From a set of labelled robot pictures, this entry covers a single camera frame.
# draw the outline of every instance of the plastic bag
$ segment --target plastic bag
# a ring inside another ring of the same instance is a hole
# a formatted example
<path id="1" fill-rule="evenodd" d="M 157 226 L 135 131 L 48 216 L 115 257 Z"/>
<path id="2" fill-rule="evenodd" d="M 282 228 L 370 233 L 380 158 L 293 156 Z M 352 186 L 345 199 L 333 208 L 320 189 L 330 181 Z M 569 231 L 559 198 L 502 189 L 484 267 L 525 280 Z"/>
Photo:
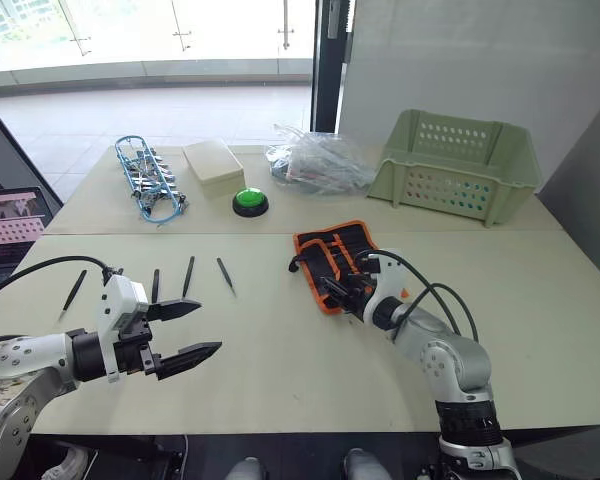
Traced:
<path id="1" fill-rule="evenodd" d="M 375 169 L 364 162 L 360 148 L 333 133 L 303 132 L 274 125 L 286 145 L 265 152 L 271 175 L 295 191 L 314 195 L 365 195 Z"/>

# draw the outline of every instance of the light green crate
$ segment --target light green crate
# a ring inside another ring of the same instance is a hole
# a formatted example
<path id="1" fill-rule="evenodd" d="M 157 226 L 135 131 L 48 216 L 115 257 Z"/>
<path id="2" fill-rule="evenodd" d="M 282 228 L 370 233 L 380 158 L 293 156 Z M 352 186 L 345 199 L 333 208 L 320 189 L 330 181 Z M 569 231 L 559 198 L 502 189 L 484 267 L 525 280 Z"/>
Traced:
<path id="1" fill-rule="evenodd" d="M 540 185 L 529 132 L 501 122 L 402 112 L 367 196 L 507 222 Z"/>

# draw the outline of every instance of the robotic arm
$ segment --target robotic arm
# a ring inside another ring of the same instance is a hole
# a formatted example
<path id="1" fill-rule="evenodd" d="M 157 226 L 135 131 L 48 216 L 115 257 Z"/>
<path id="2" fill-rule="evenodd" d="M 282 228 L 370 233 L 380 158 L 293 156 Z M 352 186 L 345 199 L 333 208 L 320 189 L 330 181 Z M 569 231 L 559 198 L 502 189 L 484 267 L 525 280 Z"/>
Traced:
<path id="1" fill-rule="evenodd" d="M 361 268 L 362 275 L 341 282 L 323 278 L 323 283 L 334 300 L 364 323 L 398 328 L 396 348 L 420 366 L 436 402 L 444 478 L 486 474 L 520 480 L 511 444 L 496 418 L 485 349 L 420 308 L 404 318 L 409 304 L 399 298 L 407 270 L 399 262 L 371 254 Z"/>
<path id="2" fill-rule="evenodd" d="M 15 472 L 40 411 L 55 397 L 121 372 L 155 373 L 158 380 L 189 370 L 222 345 L 183 348 L 172 357 L 152 353 L 149 322 L 181 317 L 201 305 L 177 300 L 149 305 L 142 284 L 114 274 L 98 305 L 97 332 L 84 329 L 0 343 L 0 480 Z"/>

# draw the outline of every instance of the table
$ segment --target table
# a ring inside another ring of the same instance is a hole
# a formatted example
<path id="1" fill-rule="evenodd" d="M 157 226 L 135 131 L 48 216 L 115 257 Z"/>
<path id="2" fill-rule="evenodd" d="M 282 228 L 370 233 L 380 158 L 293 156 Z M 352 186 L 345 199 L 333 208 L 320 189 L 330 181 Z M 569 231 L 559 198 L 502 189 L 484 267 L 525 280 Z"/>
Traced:
<path id="1" fill-rule="evenodd" d="M 481 221 L 415 207 L 393 208 L 389 202 L 364 197 L 312 197 L 293 194 L 275 183 L 264 158 L 264 147 L 231 147 L 244 166 L 247 186 L 262 189 L 269 197 L 266 215 L 238 217 L 231 197 L 206 198 L 180 147 L 156 147 L 176 175 L 177 186 L 191 205 L 182 217 L 157 227 L 140 217 L 130 198 L 129 185 L 111 147 L 64 208 L 47 227 L 46 234 L 129 233 L 296 233 L 336 225 L 358 218 L 373 233 L 413 231 L 483 231 Z M 380 158 L 372 149 L 370 162 Z M 492 230 L 560 230 L 560 224 L 531 197 L 513 220 Z"/>
<path id="2" fill-rule="evenodd" d="M 560 230 L 372 230 L 431 280 L 452 285 L 471 307 L 493 363 L 503 428 L 600 423 L 600 273 Z M 181 293 L 196 255 L 190 298 L 203 308 L 152 326 L 153 349 L 221 340 L 191 370 L 158 382 L 135 374 L 83 384 L 54 400 L 34 432 L 69 434 L 410 432 L 437 430 L 424 377 L 383 332 L 350 316 L 320 313 L 302 275 L 287 271 L 288 234 L 45 235 L 20 268 L 88 254 L 124 266 L 160 298 Z M 225 261 L 234 298 L 215 257 Z M 25 277 L 0 294 L 0 334 L 95 328 L 99 272 L 90 270 L 58 320 L 81 264 Z M 418 290 L 414 284 L 409 288 Z M 428 303 L 426 308 L 437 311 Z M 468 332 L 466 323 L 458 319 Z"/>

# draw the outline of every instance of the floor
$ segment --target floor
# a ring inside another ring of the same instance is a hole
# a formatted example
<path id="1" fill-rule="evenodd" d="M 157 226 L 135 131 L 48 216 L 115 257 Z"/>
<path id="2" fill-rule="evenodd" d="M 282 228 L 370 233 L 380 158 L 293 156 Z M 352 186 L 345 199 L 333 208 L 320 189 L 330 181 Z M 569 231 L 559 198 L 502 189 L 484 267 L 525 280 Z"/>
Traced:
<path id="1" fill-rule="evenodd" d="M 308 85 L 141 88 L 1 97 L 0 118 L 67 201 L 121 136 L 153 146 L 280 143 L 273 125 L 307 129 L 310 104 Z"/>

